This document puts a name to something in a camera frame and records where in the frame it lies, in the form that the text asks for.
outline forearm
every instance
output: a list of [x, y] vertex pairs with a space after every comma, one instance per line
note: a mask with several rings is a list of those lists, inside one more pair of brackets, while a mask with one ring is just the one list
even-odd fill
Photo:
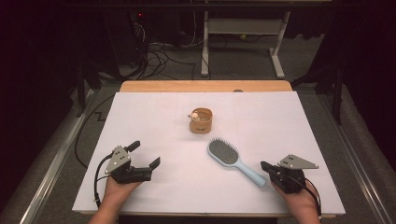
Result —
[[122, 204], [116, 204], [111, 201], [103, 200], [98, 211], [93, 215], [90, 224], [114, 224], [119, 215]]
[[299, 224], [319, 224], [317, 209], [314, 207], [307, 207], [299, 209], [297, 214], [293, 214], [294, 218]]

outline table leg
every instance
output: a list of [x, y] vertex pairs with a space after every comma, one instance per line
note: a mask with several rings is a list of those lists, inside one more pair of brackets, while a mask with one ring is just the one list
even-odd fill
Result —
[[204, 47], [202, 50], [202, 61], [201, 61], [201, 76], [207, 77], [209, 75], [209, 47], [207, 46], [207, 39], [209, 37], [209, 30], [207, 20], [209, 19], [209, 13], [205, 12], [204, 20]]
[[283, 35], [285, 34], [286, 27], [288, 26], [290, 12], [287, 11], [283, 15], [282, 24], [279, 27], [279, 32], [277, 34], [276, 46], [273, 49], [269, 49], [271, 59], [276, 71], [276, 76], [280, 79], [285, 78], [285, 74], [283, 73], [282, 66], [280, 65], [279, 58], [277, 57], [277, 53], [279, 52], [280, 44], [282, 43]]

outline small wooden basket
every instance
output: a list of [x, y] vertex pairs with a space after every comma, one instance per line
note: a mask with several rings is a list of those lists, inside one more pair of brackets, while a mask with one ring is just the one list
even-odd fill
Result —
[[212, 129], [212, 118], [213, 114], [210, 109], [207, 108], [196, 108], [191, 113], [196, 112], [199, 120], [190, 121], [190, 130], [192, 133], [210, 133]]

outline human hand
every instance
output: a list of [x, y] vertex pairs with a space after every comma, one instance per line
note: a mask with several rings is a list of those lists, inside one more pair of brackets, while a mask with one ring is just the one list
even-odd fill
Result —
[[119, 184], [113, 179], [113, 177], [109, 176], [106, 182], [103, 203], [111, 203], [113, 206], [117, 206], [120, 209], [128, 200], [132, 191], [134, 191], [141, 184], [142, 182]]
[[[311, 194], [305, 189], [298, 193], [287, 194], [283, 192], [274, 182], [271, 182], [276, 191], [285, 200], [290, 213], [294, 216], [299, 224], [316, 224], [320, 223], [318, 217], [317, 203]], [[315, 188], [306, 181], [306, 186], [317, 196]]]
[[90, 224], [113, 224], [116, 223], [117, 216], [122, 206], [128, 200], [129, 195], [142, 182], [131, 184], [119, 184], [109, 176], [106, 182], [105, 195], [98, 211], [93, 215]]

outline hairbrush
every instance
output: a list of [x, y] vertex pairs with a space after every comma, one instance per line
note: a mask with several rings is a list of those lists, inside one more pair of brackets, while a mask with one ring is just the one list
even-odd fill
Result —
[[238, 150], [230, 143], [221, 138], [214, 138], [207, 147], [209, 154], [220, 164], [228, 167], [237, 167], [242, 173], [249, 177], [257, 186], [262, 187], [265, 184], [264, 177], [248, 168], [241, 162]]

